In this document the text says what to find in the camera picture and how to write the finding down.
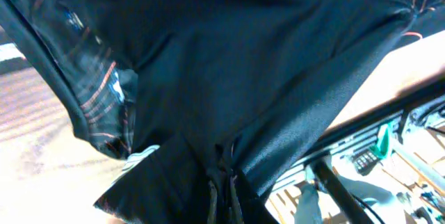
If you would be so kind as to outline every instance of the green object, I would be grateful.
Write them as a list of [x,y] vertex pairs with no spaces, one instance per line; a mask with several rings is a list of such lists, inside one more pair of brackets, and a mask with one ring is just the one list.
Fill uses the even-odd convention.
[[385,124],[380,127],[377,135],[377,144],[370,147],[370,151],[379,159],[386,159],[392,153],[392,128],[391,125]]

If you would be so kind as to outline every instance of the wooden floor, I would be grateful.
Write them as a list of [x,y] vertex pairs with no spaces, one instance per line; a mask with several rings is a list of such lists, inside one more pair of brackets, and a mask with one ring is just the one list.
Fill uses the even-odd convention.
[[[444,72],[443,49],[431,50],[444,35],[389,54],[332,126]],[[0,223],[110,223],[92,204],[122,162],[73,137],[66,110],[34,69],[0,76],[0,96]]]

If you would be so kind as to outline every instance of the clothing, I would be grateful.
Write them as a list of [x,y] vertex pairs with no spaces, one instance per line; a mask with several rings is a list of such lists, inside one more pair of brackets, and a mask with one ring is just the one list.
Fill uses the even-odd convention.
[[[76,136],[122,159],[160,145],[96,203],[143,223],[205,222],[209,181],[220,223],[233,180],[253,192],[240,204],[258,206],[413,26],[444,28],[441,0],[0,0],[0,9]],[[91,79],[100,63],[107,73]],[[137,74],[132,139],[125,99],[105,79],[119,69]],[[83,97],[79,84],[93,89]],[[102,124],[90,118],[94,103]],[[261,216],[255,209],[246,220]]]
[[[339,180],[349,193],[362,199],[385,223],[406,223],[403,206],[391,192],[366,182],[354,181],[342,176],[339,176]],[[295,214],[295,224],[323,223],[318,205],[318,193],[314,186],[304,185],[301,192],[302,195]],[[365,209],[365,212],[374,223],[380,223],[369,210]]]

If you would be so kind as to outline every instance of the striped fabric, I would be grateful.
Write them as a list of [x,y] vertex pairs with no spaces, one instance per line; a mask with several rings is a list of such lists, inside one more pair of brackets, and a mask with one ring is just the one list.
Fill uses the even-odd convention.
[[[11,0],[48,46],[89,128],[89,141],[110,157],[131,154],[129,109],[136,74],[124,72],[113,50],[57,0]],[[126,84],[121,84],[125,75]]]

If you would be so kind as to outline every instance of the metal rod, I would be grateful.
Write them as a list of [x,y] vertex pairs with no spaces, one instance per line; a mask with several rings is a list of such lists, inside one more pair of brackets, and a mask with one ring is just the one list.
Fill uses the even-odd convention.
[[315,176],[352,224],[373,223],[323,160],[315,161],[310,166]]

